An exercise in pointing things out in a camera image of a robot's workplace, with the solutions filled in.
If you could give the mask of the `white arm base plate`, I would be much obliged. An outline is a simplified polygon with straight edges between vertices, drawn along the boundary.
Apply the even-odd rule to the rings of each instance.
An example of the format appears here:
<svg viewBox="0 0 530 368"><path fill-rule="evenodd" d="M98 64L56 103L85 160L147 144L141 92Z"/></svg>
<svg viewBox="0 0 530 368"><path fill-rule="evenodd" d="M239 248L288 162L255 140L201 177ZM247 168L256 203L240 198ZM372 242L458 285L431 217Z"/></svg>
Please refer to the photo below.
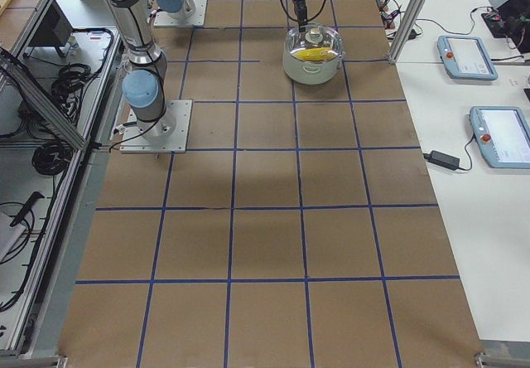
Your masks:
<svg viewBox="0 0 530 368"><path fill-rule="evenodd" d="M154 19L157 28L202 27L208 0L184 0L179 12L159 11Z"/></svg>

